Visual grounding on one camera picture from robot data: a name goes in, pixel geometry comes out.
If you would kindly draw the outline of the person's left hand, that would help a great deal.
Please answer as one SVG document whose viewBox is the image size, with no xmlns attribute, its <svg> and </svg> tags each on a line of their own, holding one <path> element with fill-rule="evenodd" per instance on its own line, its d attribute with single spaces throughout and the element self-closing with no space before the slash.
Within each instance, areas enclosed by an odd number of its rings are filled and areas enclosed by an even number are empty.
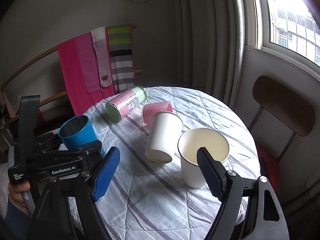
<svg viewBox="0 0 320 240">
<path fill-rule="evenodd" d="M 16 208 L 18 208 L 20 211 L 22 211 L 26 215 L 29 215 L 29 211 L 24 202 L 22 193 L 27 192 L 29 189 L 30 189 L 30 183 L 27 180 L 15 185 L 12 185 L 11 183 L 9 183 L 9 200 Z"/>
</svg>

